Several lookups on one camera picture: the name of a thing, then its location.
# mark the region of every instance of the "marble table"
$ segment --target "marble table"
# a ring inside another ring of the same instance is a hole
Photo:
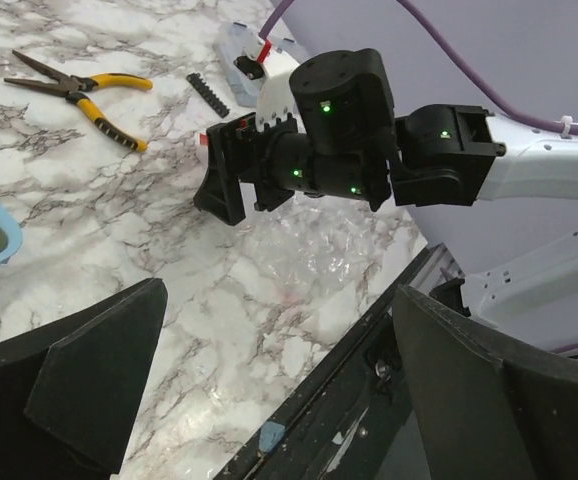
[[[395,207],[302,198],[241,228],[193,207],[199,132],[219,118],[185,76],[202,73],[232,117],[245,113],[212,42],[220,22],[259,26],[270,11],[265,0],[0,0],[0,202],[24,232],[0,272],[0,341],[143,278],[169,291],[122,479],[215,475],[425,243]],[[69,73],[153,79],[148,93],[94,95],[147,152],[123,150],[60,99],[5,85],[31,74],[14,48]],[[345,275],[329,254],[347,259]]]

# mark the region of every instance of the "yellow pliers handle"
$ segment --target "yellow pliers handle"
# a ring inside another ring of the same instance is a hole
[[[151,90],[153,83],[151,80],[125,73],[103,73],[91,77],[76,77],[80,81],[80,91],[70,92],[66,99],[69,103],[76,105],[85,116],[98,127],[107,137],[113,141],[137,152],[144,152],[147,149],[147,142],[139,138],[126,134],[113,123],[96,107],[87,95],[82,92],[91,92],[107,87],[130,87],[140,90]]]

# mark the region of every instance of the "pliers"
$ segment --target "pliers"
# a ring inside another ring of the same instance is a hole
[[[76,105],[85,116],[93,122],[106,136],[121,145],[144,152],[147,149],[147,142],[127,135],[118,127],[113,125],[96,105],[82,92],[91,92],[107,87],[132,87],[140,90],[151,90],[153,83],[151,80],[126,73],[103,73],[91,77],[77,77],[67,75],[54,68],[40,63],[16,50],[12,53],[29,65],[37,72],[55,80],[58,83],[45,83],[37,80],[23,80],[19,78],[5,78],[6,83],[12,83],[31,90],[63,97],[67,102]]]

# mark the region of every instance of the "red clip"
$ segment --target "red clip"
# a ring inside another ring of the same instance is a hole
[[[258,55],[256,62],[258,63],[264,62],[265,59],[269,56],[270,51],[271,51],[271,42],[269,40],[265,40],[265,46],[262,47],[262,50],[260,50],[260,55]]]

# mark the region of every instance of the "gray wall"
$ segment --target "gray wall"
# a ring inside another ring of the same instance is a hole
[[[508,101],[545,118],[567,114],[578,121],[578,3],[414,1]],[[296,0],[284,19],[314,54],[378,49],[397,115],[436,102],[492,107],[395,0]],[[578,227],[578,202],[570,200],[509,199],[411,212],[430,242],[445,242],[468,273],[509,261]],[[578,319],[572,326],[569,316],[578,313],[578,299],[552,308],[542,320],[561,329],[550,334],[578,335]],[[519,319],[513,333],[529,341],[545,338],[541,321],[526,322]]]

